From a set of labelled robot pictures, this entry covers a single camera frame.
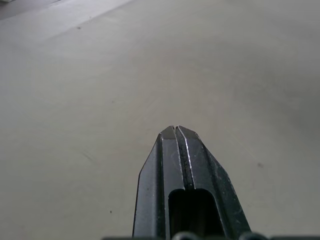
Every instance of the dark plastic part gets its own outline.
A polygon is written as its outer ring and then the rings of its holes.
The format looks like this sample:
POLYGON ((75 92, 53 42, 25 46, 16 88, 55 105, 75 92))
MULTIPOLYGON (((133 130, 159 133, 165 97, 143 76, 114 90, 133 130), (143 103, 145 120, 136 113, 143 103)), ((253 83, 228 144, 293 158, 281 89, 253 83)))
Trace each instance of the dark plastic part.
MULTIPOLYGON (((200 237, 214 234, 238 239, 242 233, 250 232, 226 171, 194 131, 182 126, 169 126, 158 135, 139 174, 133 237, 167 240, 173 237, 175 231, 171 229, 170 221, 177 222, 179 218, 173 219, 173 215, 170 215, 175 210, 172 209, 173 205, 169 204, 169 197, 176 191, 185 191, 189 198, 185 200, 187 204, 184 204, 182 211, 189 212, 188 208, 204 205, 205 202, 213 205, 210 214, 212 216, 209 216, 209 219, 203 218, 206 221, 203 224, 209 224, 209 230, 194 232, 200 237)), ((179 200, 178 195, 175 198, 173 202, 185 202, 179 200)), ((192 219, 188 216, 184 218, 184 221, 190 221, 186 223, 187 226, 194 224, 192 219)))

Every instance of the black plastic object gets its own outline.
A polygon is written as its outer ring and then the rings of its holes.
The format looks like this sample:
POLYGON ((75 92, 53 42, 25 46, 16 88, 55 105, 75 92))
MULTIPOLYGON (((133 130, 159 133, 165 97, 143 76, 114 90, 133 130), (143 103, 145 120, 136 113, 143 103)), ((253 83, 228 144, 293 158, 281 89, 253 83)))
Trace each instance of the black plastic object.
POLYGON ((238 239, 250 227, 228 174, 199 136, 169 126, 139 174, 132 236, 168 240, 186 231, 238 239))

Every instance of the white surface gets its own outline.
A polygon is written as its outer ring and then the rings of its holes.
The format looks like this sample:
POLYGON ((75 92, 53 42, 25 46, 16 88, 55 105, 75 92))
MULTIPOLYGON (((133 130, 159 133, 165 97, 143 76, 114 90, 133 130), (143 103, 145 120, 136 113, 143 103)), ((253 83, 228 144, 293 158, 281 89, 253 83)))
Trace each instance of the white surface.
POLYGON ((139 170, 177 124, 253 230, 320 234, 320 2, 125 3, 0 22, 0 238, 130 235, 139 170))

